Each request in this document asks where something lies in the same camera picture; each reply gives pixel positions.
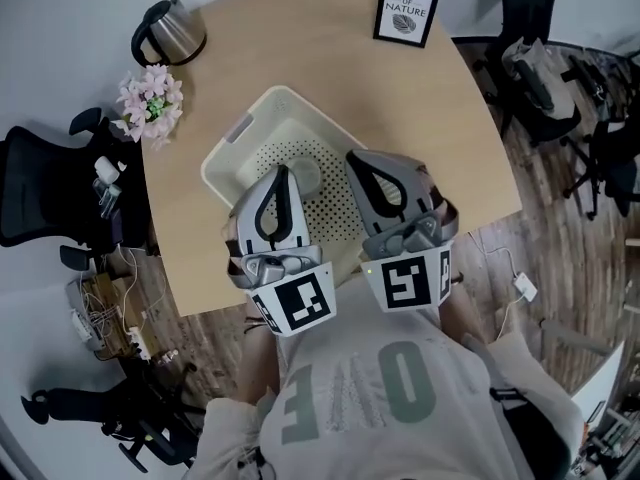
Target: stainless steel kettle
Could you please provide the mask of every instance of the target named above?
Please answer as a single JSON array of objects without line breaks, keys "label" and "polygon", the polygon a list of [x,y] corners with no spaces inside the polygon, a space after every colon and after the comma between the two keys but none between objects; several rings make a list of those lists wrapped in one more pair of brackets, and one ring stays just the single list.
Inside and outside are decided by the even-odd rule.
[{"label": "stainless steel kettle", "polygon": [[147,39],[160,55],[161,64],[186,64],[207,42],[207,31],[184,8],[180,0],[163,0],[150,7],[131,38],[131,53],[141,66],[154,64],[142,52]]}]

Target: wooden table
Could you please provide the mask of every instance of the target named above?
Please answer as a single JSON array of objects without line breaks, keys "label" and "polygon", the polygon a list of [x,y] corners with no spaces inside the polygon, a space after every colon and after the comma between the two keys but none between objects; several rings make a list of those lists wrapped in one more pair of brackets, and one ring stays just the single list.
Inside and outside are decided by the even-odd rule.
[{"label": "wooden table", "polygon": [[372,39],[378,0],[218,0],[184,81],[175,141],[145,150],[162,259],[181,315],[244,300],[226,276],[229,209],[200,164],[274,85],[287,85],[371,149],[422,159],[464,233],[521,209],[500,137],[456,47],[434,20],[425,49]]}]

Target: kettle handle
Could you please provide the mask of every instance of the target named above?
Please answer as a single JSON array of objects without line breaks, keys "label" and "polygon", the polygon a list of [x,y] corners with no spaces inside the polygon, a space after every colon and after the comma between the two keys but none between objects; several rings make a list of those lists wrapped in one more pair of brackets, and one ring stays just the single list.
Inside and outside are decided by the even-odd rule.
[{"label": "kettle handle", "polygon": [[144,53],[142,52],[142,42],[145,39],[149,40],[149,43],[151,44],[151,46],[153,46],[153,49],[158,52],[158,55],[160,55],[159,63],[168,65],[170,63],[169,59],[160,48],[160,45],[156,41],[156,38],[153,37],[153,34],[151,34],[149,23],[147,23],[146,21],[143,21],[142,23],[140,23],[140,25],[138,25],[138,28],[133,33],[133,37],[131,38],[131,54],[133,55],[133,58],[136,59],[136,62],[142,67],[153,64],[153,62],[149,62],[147,60],[147,58],[144,56]]}]

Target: pink flowers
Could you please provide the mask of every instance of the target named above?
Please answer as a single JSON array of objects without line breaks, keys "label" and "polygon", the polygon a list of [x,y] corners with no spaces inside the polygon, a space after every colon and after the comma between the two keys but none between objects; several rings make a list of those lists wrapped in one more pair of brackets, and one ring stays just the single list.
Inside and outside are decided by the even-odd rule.
[{"label": "pink flowers", "polygon": [[128,73],[120,82],[120,97],[124,102],[122,119],[113,123],[125,135],[138,142],[151,140],[158,149],[169,141],[169,134],[182,115],[182,82],[167,72],[167,66],[147,66],[140,80]]}]

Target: white plastic basket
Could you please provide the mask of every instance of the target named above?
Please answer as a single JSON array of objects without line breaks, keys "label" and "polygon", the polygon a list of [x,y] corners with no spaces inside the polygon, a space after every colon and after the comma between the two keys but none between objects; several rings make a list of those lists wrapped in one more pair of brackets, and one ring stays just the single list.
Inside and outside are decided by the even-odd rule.
[{"label": "white plastic basket", "polygon": [[[333,263],[342,283],[358,266],[366,234],[344,169],[347,152],[364,148],[352,135],[288,87],[265,92],[202,163],[205,183],[229,207],[271,167],[295,157],[313,157],[322,171],[322,191],[303,202],[311,243]],[[267,207],[275,221],[275,206]]]}]

